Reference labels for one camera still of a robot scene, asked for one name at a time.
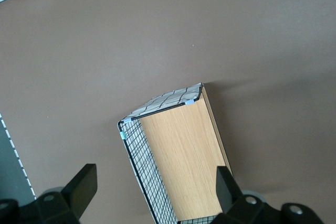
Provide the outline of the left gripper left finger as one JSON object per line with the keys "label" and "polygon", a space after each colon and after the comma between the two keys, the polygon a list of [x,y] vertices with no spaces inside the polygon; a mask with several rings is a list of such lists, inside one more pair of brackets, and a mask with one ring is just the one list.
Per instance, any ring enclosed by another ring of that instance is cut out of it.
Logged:
{"label": "left gripper left finger", "polygon": [[1,200],[1,223],[80,223],[98,189],[97,165],[86,164],[60,191],[51,191],[19,206]]}

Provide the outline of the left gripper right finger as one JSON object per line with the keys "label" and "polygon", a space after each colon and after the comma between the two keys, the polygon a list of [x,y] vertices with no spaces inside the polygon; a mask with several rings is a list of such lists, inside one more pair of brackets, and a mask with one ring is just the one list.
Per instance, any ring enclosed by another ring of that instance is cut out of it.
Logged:
{"label": "left gripper right finger", "polygon": [[212,223],[322,223],[305,205],[290,202],[277,210],[257,196],[243,194],[226,166],[217,167],[216,195],[222,212]]}

